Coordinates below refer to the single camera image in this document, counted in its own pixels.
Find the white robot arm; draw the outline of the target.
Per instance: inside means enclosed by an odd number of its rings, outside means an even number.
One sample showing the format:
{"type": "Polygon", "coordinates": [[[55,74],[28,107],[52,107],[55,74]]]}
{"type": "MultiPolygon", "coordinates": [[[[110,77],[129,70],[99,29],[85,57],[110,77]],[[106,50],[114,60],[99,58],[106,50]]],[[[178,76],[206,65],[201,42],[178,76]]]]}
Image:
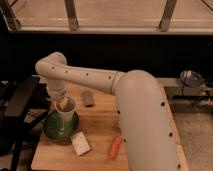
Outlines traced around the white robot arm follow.
{"type": "Polygon", "coordinates": [[[38,60],[35,70],[46,81],[53,99],[63,97],[66,82],[115,96],[130,171],[180,171],[166,102],[150,73],[73,67],[60,52],[38,60]]]}

